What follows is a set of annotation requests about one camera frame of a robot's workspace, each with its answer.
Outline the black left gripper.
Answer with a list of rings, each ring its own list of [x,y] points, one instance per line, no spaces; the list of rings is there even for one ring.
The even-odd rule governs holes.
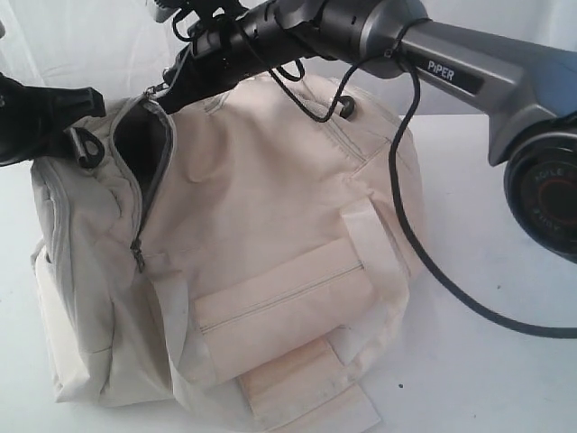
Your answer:
[[[104,117],[105,100],[94,88],[25,86],[1,76],[1,165],[40,157],[66,157],[62,118]]]

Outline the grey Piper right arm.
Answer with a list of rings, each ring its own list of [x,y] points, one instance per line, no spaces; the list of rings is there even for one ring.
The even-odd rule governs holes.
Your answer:
[[[153,19],[197,22],[164,75],[169,113],[303,58],[340,60],[381,79],[415,69],[490,119],[489,162],[537,243],[576,258],[576,56],[432,21],[418,1],[151,1]]]

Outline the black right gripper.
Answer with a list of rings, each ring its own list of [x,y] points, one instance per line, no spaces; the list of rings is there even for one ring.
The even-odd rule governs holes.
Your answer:
[[[167,114],[216,95],[208,82],[238,82],[289,62],[289,36],[275,20],[275,1],[248,9],[238,1],[163,1],[177,9],[175,36],[187,44],[163,73],[156,97]]]

